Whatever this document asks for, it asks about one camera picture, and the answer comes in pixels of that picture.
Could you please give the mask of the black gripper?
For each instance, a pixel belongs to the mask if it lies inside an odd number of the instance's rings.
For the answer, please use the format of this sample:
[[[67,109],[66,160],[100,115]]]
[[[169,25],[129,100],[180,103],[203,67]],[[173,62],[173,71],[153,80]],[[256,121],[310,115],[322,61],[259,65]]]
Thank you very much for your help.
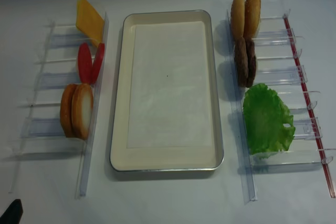
[[[0,217],[0,224],[19,224],[23,215],[20,199],[15,199]]]

